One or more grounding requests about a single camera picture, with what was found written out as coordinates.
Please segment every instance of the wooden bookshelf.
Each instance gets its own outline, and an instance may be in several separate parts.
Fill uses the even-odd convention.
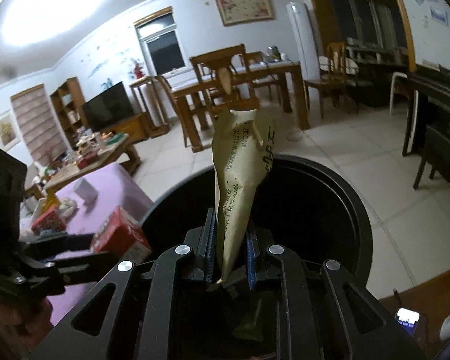
[[[82,110],[85,99],[78,79],[73,77],[65,81],[50,95],[50,99],[68,142],[72,147],[75,146],[77,130],[82,126],[88,128]]]

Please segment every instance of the red and white package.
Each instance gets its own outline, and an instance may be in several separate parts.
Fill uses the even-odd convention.
[[[109,251],[121,260],[140,264],[150,256],[152,249],[140,224],[118,206],[103,223],[90,244],[90,252]]]

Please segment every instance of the framed wall art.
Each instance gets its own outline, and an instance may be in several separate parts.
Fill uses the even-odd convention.
[[[215,0],[224,26],[273,20],[270,0]]]
[[[20,138],[15,119],[10,111],[6,111],[0,115],[0,148],[7,152],[18,142],[20,142]]]

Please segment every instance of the silver screw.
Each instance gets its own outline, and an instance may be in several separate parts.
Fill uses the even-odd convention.
[[[126,272],[132,269],[133,263],[131,261],[128,261],[127,259],[125,261],[122,261],[120,264],[118,264],[118,270],[120,272]]]
[[[282,254],[285,251],[285,249],[283,249],[283,246],[275,244],[275,245],[270,245],[270,247],[268,248],[268,251],[271,254]]]
[[[334,259],[328,260],[325,266],[331,271],[338,271],[340,269],[340,263]]]
[[[175,248],[175,253],[176,254],[180,254],[181,256],[183,256],[184,254],[189,254],[190,253],[190,246],[188,245],[178,245]]]

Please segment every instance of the brown curtain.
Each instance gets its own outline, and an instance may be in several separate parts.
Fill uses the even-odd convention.
[[[23,140],[34,161],[46,166],[67,150],[43,84],[10,99]]]

